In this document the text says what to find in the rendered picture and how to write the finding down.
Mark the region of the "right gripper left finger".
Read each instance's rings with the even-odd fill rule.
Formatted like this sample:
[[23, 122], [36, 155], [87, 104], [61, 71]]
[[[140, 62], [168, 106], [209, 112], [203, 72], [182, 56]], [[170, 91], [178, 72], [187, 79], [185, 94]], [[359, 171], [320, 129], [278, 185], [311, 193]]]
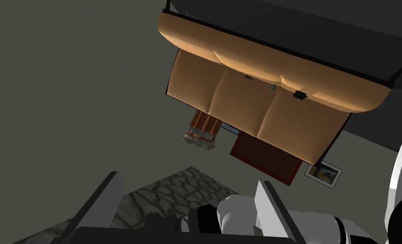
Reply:
[[110, 172], [59, 236], [62, 241], [80, 227], [109, 228], [124, 194], [121, 172]]

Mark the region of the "white framed picture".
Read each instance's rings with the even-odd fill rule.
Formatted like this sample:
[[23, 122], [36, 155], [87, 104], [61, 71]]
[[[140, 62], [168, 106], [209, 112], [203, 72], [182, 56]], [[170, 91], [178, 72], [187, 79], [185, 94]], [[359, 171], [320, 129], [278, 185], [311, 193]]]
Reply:
[[342, 172], [342, 169], [321, 161], [317, 166], [309, 165], [305, 176], [333, 189]]

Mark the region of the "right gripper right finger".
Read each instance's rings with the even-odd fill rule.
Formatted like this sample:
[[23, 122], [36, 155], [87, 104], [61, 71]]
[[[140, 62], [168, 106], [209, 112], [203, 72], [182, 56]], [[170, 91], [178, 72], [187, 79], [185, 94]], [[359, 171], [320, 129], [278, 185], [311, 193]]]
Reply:
[[271, 182], [258, 181], [254, 201], [264, 236], [288, 238], [292, 244], [307, 244]]

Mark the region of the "tan three-seat sofa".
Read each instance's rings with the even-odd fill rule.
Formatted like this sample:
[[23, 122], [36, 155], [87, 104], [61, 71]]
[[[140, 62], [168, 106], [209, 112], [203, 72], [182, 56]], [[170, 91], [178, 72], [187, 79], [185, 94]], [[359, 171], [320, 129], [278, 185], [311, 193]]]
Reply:
[[[312, 165], [350, 116], [377, 108], [402, 74], [381, 80], [167, 8], [157, 28], [179, 48], [168, 96]], [[297, 90], [308, 97], [294, 98]]]

